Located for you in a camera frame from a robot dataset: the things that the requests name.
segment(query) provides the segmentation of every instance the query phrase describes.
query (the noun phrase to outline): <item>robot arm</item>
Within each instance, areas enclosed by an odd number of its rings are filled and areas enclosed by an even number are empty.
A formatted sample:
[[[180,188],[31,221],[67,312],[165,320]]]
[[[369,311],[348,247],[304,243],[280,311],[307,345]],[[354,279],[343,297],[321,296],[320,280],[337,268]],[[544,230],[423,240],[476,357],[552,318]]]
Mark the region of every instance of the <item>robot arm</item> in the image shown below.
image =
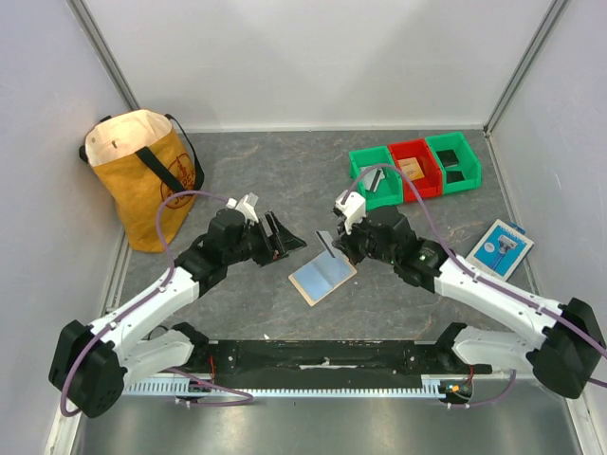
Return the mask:
[[[577,398],[600,360],[600,354],[579,336],[548,315],[522,305],[509,295],[479,282],[499,283],[502,288],[532,299],[569,320],[605,346],[592,308],[578,299],[568,304],[525,292],[492,278],[467,263],[460,266],[437,242],[418,238],[407,218],[395,207],[381,207],[366,213],[365,200],[352,192],[345,204],[337,199],[339,237],[334,246],[354,265],[365,257],[390,264],[407,284],[459,300],[501,322],[512,332],[493,332],[453,323],[438,339],[449,355],[465,363],[489,364],[499,368],[531,371],[548,389],[567,398]]]
[[[49,373],[59,390],[75,358],[84,346],[108,324],[112,328],[91,349],[76,371],[68,398],[88,417],[108,410],[122,390],[147,376],[187,362],[194,347],[208,339],[188,323],[180,323],[161,337],[142,339],[180,308],[196,301],[226,278],[228,267],[252,259],[260,266],[287,257],[305,242],[291,234],[268,212],[260,221],[249,194],[240,202],[230,200],[198,237],[175,261],[175,273],[157,294],[116,323],[114,320],[157,289],[170,273],[126,302],[113,313],[84,326],[74,320],[62,330]]]

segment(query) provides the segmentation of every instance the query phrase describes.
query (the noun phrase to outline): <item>white panel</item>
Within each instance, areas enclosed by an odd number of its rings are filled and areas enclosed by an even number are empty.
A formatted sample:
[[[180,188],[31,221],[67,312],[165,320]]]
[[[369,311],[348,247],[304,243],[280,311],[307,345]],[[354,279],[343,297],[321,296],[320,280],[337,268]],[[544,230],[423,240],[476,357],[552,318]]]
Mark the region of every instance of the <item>white panel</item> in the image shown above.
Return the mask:
[[[0,62],[0,453],[38,454],[57,337],[99,315],[120,236],[78,146],[125,106],[64,0],[4,2]]]
[[[549,0],[86,0],[189,129],[483,124]]]
[[[570,2],[493,142],[513,206],[536,241],[529,260],[541,293],[586,300],[607,335],[605,17],[602,0]],[[607,392],[588,389],[607,431]]]

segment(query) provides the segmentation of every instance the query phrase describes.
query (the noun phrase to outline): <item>gray tabletop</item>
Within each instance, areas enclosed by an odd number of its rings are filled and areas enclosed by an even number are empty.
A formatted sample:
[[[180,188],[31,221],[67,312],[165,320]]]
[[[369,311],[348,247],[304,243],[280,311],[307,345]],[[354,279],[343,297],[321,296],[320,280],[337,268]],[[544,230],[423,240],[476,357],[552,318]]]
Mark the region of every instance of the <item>gray tabletop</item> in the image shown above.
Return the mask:
[[[458,301],[413,288],[389,265],[364,261],[358,274],[310,307],[288,275],[322,252],[315,230],[336,232],[332,213],[336,197],[352,182],[348,152],[437,131],[352,131],[222,133],[191,135],[206,180],[204,190],[234,197],[256,193],[258,213],[273,210],[308,247],[279,263],[259,268],[237,264],[228,277],[202,299],[177,312],[168,324],[186,320],[211,338],[346,339],[391,338],[435,340],[454,321],[483,329],[500,324]],[[491,224],[507,221],[506,204],[481,131],[467,131],[470,146],[483,166],[478,190],[428,200],[439,230],[452,248],[468,254]],[[221,205],[199,198],[172,243],[175,253],[205,232]],[[419,236],[432,234],[419,206],[399,208]],[[133,252],[121,301],[133,298],[166,268],[158,254]],[[510,279],[528,288],[520,267]]]

